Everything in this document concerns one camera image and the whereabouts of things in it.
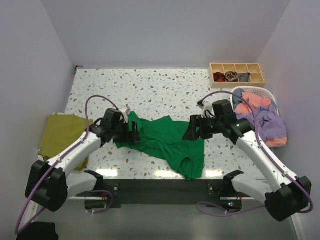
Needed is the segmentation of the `green t-shirt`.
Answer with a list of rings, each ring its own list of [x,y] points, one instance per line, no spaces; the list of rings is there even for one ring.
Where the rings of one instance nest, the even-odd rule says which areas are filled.
[[[148,156],[165,160],[169,167],[187,181],[202,177],[205,164],[203,139],[184,141],[189,126],[185,121],[174,121],[170,116],[156,120],[140,118],[134,111],[130,121],[136,121],[141,139],[137,143],[116,143],[117,148],[130,148]]]

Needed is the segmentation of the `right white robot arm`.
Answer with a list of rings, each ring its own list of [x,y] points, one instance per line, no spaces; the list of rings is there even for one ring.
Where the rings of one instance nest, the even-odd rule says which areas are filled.
[[[243,193],[254,198],[278,222],[311,212],[311,181],[285,166],[263,142],[257,127],[246,118],[237,118],[228,100],[214,102],[212,109],[213,116],[190,116],[183,140],[207,140],[222,134],[251,159],[267,181],[252,180],[242,170],[235,170],[224,176],[222,191],[230,197]]]

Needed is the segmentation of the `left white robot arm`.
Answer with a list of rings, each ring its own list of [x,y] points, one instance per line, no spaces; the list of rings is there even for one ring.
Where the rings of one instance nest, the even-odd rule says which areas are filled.
[[[84,159],[106,143],[138,143],[138,123],[129,120],[131,109],[109,108],[103,118],[91,124],[73,144],[46,162],[37,160],[31,167],[25,197],[56,212],[70,197],[82,193],[99,196],[106,190],[104,178],[93,170],[75,172]]]

